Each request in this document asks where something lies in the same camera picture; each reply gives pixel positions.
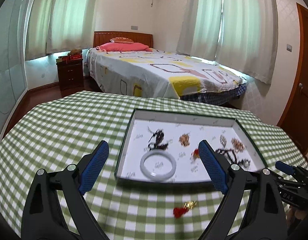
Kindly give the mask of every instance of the door frame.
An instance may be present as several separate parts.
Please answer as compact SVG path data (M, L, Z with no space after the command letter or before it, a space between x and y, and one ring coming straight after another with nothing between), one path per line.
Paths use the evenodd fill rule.
M303 17L302 17L302 10L308 11L307 8L304 6L300 5L299 3L296 3L297 6L297 11L298 11L298 17L300 20L300 54L299 54L299 59L298 59L298 65L297 65L297 70L296 70L296 75L295 75L295 80L294 84L292 87L292 91L290 94L290 97L288 98L287 104L285 106L285 109L283 111L283 114L281 115L281 118L278 121L277 126L281 127L283 124L284 119L286 118L286 115L290 109L290 106L292 104L294 95L296 93L299 80L300 80L300 75L301 75L301 70L302 70L302 64L303 64L303 54L304 54L304 28L303 28Z

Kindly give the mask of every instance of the pink pillow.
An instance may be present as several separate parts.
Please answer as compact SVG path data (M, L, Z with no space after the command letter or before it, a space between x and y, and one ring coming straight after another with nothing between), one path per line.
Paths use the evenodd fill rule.
M134 42L132 44L126 44L126 43L113 43L113 42L109 42L106 43L102 46L97 47L96 49L101 50L101 51L152 51L151 49L149 49L149 47L147 45L144 45L142 43L137 43Z

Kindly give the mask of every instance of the silver bolt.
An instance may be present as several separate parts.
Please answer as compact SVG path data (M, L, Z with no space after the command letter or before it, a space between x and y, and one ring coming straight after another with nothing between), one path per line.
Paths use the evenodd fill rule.
M264 173L265 175L271 174L270 171L269 171L268 169L264 169L264 170L263 170L263 173Z
M231 168L232 168L232 170L235 170L235 171L239 170L239 166L237 164L232 164Z
M69 166L67 167L67 169L68 169L69 171L73 171L73 170L76 169L76 165L75 165L75 164L71 164L71 165L69 165Z
M44 174L44 170L43 169L40 169L37 171L37 175L41 176Z

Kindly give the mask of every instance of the green and white checkered tablecloth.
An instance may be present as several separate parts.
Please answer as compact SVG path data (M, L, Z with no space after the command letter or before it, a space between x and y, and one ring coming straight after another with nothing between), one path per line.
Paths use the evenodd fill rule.
M205 114L237 118L249 133L269 167L282 160L308 168L302 154L281 128L266 125L247 111L167 98L79 92L36 106L0 143L0 212L20 235L22 212L35 172L63 170L78 163L101 140L108 142L109 158L93 189L85 195L110 239L198 239L219 206L220 192L166 195L116 187L114 170L125 129L133 109ZM198 205L175 220L173 208L185 201ZM248 193L244 194L231 232L238 230ZM69 228L76 232L65 198L60 203Z

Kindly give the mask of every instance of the baseboard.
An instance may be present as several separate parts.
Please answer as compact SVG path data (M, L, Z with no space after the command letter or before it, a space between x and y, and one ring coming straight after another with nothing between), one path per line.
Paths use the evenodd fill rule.
M87 76L84 76L83 78L89 79L89 78L91 78L91 76L87 75ZM47 84L47 85L43 85L43 86L40 86L40 87L32 88L28 92L33 93L33 92L37 92L37 91L40 91L40 90L44 90L44 89L52 88L52 87L57 87L57 86L59 86L58 81L54 82L54 83Z
M13 118L14 116L14 113L16 112L17 108L18 107L21 107L22 106L22 103L24 103L26 101L26 98L28 96L28 88L25 89L25 91L21 94L21 96L19 97L19 99L17 100L16 104L14 105L12 111L10 112L5 124L4 124L4 127L1 131L1 134L0 134L0 143L1 143L1 140L5 137L5 135L7 134L6 133L6 130L7 130L7 127L8 125L11 123L11 119Z

